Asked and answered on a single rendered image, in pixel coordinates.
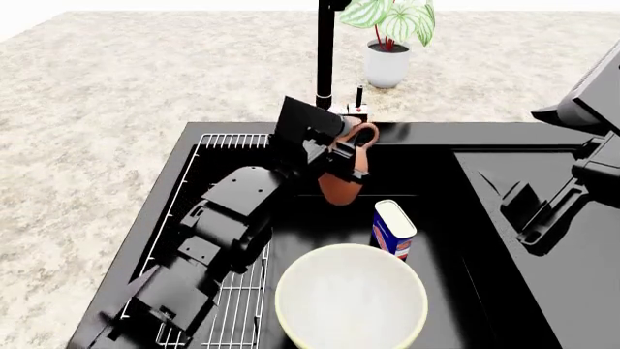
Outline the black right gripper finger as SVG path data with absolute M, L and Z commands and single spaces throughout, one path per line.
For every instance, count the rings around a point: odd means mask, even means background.
M 584 188 L 563 189 L 534 215 L 524 228 L 524 247 L 532 255 L 547 255 L 565 236 L 575 216 L 589 203 Z
M 579 181 L 570 179 L 521 230 L 520 243 L 558 243 L 579 211 Z

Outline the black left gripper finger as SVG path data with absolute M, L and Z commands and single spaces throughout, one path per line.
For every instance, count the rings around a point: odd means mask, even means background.
M 336 141 L 328 148 L 330 161 L 355 161 L 356 158 L 357 147 L 353 143 Z
M 331 162 L 331 176 L 343 182 L 364 185 L 370 176 L 369 162 L 366 159 L 361 162 L 333 160 Z

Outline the terracotta clay jug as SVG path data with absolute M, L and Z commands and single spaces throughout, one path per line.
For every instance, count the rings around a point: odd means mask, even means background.
M 330 145 L 330 150 L 336 148 L 337 142 L 348 142 L 353 136 L 359 133 L 360 130 L 370 129 L 373 131 L 373 138 L 362 146 L 356 147 L 356 160 L 355 170 L 368 171 L 367 149 L 371 147 L 379 138 L 379 129 L 370 122 L 364 122 L 358 124 L 345 136 L 341 136 L 335 139 Z M 324 194 L 325 199 L 334 206 L 347 206 L 353 202 L 353 200 L 359 194 L 362 188 L 361 184 L 356 182 L 347 182 L 344 179 L 340 179 L 333 174 L 325 173 L 318 179 L 320 189 Z

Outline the black kitchen sink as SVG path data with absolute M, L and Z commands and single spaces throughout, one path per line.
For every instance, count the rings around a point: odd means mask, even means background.
M 418 227 L 406 262 L 429 312 L 411 349 L 620 349 L 620 209 L 587 203 L 543 256 L 527 252 L 500 209 L 517 182 L 551 199 L 593 136 L 526 123 L 379 129 L 369 181 L 350 206 L 330 206 L 305 180 L 274 214 L 258 349 L 295 349 L 274 310 L 285 269 L 322 246 L 370 244 L 380 200 L 395 200 Z M 138 217 L 157 214 L 170 191 L 159 178 L 176 179 L 176 162 L 198 137 L 272 131 L 269 123 L 188 124 Z

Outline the large white bowl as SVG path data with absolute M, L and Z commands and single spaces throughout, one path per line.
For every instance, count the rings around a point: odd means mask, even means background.
M 307 252 L 285 269 L 274 310 L 297 349 L 409 349 L 429 301 L 418 274 L 399 258 L 339 243 Z

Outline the blue can with white lid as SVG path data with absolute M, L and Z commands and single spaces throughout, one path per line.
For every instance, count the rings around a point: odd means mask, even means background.
M 412 238 L 418 230 L 395 200 L 380 200 L 374 205 L 372 241 L 376 247 L 406 261 Z

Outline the white plant pot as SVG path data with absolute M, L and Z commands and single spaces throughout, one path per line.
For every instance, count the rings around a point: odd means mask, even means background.
M 372 86 L 392 89 L 406 77 L 412 55 L 409 44 L 396 45 L 392 51 L 384 51 L 378 40 L 371 40 L 363 52 L 364 76 Z

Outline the green striped leafy plant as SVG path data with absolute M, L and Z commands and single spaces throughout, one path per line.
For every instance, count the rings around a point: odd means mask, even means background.
M 378 46 L 392 52 L 417 37 L 428 46 L 435 31 L 434 0 L 352 0 L 340 22 L 354 28 L 373 28 Z

